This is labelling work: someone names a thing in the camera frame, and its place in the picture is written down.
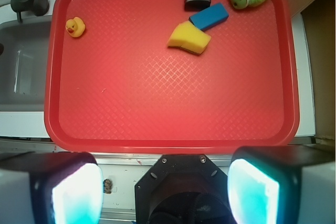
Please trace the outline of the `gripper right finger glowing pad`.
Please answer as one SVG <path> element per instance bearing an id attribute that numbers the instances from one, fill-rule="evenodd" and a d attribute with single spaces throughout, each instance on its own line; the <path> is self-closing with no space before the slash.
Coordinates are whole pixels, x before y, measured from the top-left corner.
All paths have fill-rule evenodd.
<path id="1" fill-rule="evenodd" d="M 227 192 L 237 223 L 335 223 L 335 148 L 240 147 Z"/>

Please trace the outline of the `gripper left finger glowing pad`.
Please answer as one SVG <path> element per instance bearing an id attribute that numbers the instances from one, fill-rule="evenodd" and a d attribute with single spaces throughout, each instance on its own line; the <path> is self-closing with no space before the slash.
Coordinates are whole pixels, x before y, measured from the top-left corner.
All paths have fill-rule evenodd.
<path id="1" fill-rule="evenodd" d="M 1 153 L 1 223 L 98 223 L 102 180 L 87 152 Z"/>

